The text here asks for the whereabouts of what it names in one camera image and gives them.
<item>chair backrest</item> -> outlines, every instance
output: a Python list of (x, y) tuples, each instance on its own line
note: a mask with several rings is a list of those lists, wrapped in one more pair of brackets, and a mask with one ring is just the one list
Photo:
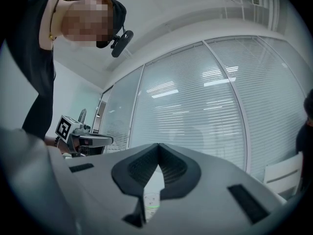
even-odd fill
[(285, 161), (266, 166), (263, 183), (277, 194), (291, 190), (291, 195), (295, 195), (300, 183), (302, 162), (303, 154), (299, 152)]

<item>person with black hair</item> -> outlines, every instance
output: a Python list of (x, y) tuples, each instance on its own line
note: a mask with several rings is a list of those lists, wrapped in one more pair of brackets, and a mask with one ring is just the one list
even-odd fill
[(313, 89), (303, 105), (308, 119), (301, 127), (296, 139), (296, 152), (303, 152), (302, 189), (308, 186), (313, 175)]
[[(6, 37), (10, 53), (38, 92), (22, 126), (27, 133), (58, 145), (46, 137), (52, 122), (53, 84), (56, 72), (53, 65), (53, 41), (64, 36), (80, 45), (106, 47), (122, 28), (125, 7), (116, 0), (28, 0), (19, 11), (21, 18)], [(67, 152), (65, 143), (59, 142)]]

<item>white marker cube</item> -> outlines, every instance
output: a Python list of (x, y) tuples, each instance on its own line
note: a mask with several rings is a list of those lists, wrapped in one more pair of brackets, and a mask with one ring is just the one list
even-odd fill
[(77, 128), (83, 128), (83, 124), (62, 115), (58, 123), (57, 129), (55, 130), (56, 135), (58, 135), (65, 143), (67, 143), (69, 135), (74, 132)]

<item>bracelet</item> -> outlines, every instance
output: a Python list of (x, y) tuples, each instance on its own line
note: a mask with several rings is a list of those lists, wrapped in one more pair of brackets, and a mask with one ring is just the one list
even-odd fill
[(60, 140), (60, 137), (56, 137), (56, 139), (55, 139), (55, 141), (54, 141), (54, 146), (55, 146), (55, 147), (58, 147), (59, 140)]

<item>black cap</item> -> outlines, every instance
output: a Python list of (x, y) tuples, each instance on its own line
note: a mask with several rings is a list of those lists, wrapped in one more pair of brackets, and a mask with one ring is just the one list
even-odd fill
[[(120, 29), (122, 28), (125, 17), (126, 17), (126, 8), (119, 1), (111, 0), (113, 3), (113, 36), (115, 36)], [(98, 48), (104, 48), (109, 45), (107, 41), (97, 41)]]

